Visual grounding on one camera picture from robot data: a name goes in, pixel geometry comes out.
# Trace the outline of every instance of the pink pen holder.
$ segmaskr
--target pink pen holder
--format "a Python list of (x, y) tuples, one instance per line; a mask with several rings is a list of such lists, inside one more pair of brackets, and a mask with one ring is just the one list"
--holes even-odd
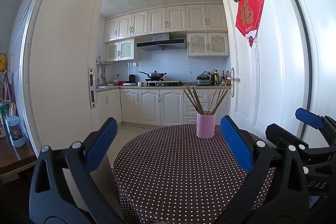
[(216, 114), (201, 115), (197, 113), (196, 135), (199, 138), (209, 139), (215, 134)]

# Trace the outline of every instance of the plush toy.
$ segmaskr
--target plush toy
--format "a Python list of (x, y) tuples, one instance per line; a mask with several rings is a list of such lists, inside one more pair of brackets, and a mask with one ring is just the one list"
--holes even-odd
[(4, 53), (0, 55), (0, 72), (4, 72), (6, 70), (6, 56)]

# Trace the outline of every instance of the range hood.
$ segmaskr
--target range hood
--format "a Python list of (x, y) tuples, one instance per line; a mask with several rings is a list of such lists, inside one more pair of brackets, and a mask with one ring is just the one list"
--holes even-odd
[(152, 42), (141, 42), (137, 43), (136, 46), (145, 51), (179, 50), (187, 48), (184, 38), (170, 39), (168, 33), (154, 34)]

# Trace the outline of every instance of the green bottle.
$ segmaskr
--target green bottle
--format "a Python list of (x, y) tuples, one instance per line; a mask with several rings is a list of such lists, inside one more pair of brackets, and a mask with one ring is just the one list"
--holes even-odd
[(215, 85), (218, 85), (219, 83), (219, 75), (218, 75), (218, 71), (215, 70)]

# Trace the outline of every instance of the blue gripper pad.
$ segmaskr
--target blue gripper pad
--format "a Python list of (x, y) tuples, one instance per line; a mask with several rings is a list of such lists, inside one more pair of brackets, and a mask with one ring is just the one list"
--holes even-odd
[(253, 169), (252, 151), (241, 138), (239, 128), (229, 116), (224, 116), (220, 122), (220, 131), (229, 145), (240, 168), (251, 172)]
[(99, 136), (85, 155), (85, 170), (97, 170), (118, 131), (115, 119), (109, 118), (99, 130)]
[(295, 112), (295, 117), (301, 121), (306, 123), (307, 125), (311, 126), (315, 129), (323, 128), (324, 124), (322, 122), (321, 117), (305, 110), (303, 108), (298, 108)]

